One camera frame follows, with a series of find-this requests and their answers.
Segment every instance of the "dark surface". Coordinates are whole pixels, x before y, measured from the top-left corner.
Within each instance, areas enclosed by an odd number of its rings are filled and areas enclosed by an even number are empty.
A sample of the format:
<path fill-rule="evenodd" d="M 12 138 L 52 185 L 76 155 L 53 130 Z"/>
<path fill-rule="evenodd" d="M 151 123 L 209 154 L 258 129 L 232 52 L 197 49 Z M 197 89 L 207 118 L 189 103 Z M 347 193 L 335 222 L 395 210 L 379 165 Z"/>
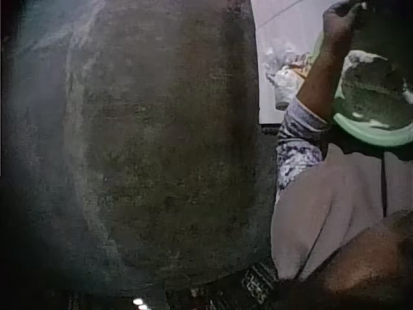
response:
<path fill-rule="evenodd" d="M 268 255 L 274 137 L 247 1 L 28 1 L 16 25 L 2 201 L 25 276 L 159 300 Z"/>

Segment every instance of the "person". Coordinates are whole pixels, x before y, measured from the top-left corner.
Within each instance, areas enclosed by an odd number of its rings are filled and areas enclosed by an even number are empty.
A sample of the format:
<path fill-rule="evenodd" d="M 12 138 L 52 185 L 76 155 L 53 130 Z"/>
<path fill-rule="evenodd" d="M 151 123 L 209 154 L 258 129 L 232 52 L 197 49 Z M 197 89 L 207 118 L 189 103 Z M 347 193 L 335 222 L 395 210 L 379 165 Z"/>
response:
<path fill-rule="evenodd" d="M 323 14 L 321 52 L 279 130 L 271 241 L 280 280 L 299 283 L 289 309 L 413 309 L 413 161 L 326 141 L 361 11 L 350 0 Z"/>

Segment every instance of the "hand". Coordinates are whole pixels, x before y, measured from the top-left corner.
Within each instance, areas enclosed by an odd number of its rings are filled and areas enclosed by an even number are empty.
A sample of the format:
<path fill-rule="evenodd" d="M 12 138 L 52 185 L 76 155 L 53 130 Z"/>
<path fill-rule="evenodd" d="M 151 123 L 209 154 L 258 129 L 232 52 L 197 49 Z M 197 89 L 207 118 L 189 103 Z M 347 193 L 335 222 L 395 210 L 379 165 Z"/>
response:
<path fill-rule="evenodd" d="M 323 14 L 323 48 L 334 56 L 345 57 L 350 52 L 356 17 L 361 10 L 358 0 L 332 5 Z"/>

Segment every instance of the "patterned sleeve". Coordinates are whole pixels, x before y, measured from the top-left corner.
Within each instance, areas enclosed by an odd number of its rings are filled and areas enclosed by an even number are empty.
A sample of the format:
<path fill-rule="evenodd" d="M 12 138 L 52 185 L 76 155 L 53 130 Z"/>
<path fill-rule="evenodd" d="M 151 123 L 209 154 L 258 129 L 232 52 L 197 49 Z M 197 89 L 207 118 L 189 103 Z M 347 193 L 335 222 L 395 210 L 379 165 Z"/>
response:
<path fill-rule="evenodd" d="M 328 123 L 295 98 L 287 108 L 277 143 L 277 197 L 305 169 L 323 160 L 321 137 Z"/>

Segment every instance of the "light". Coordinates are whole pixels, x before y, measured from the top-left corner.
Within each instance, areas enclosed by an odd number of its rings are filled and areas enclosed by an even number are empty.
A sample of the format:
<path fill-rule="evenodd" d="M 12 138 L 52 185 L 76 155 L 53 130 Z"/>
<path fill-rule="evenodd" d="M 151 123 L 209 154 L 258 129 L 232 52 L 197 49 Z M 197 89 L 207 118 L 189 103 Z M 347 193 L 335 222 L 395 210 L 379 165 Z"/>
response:
<path fill-rule="evenodd" d="M 143 305 L 143 300 L 141 298 L 135 298 L 133 303 L 134 305 Z"/>

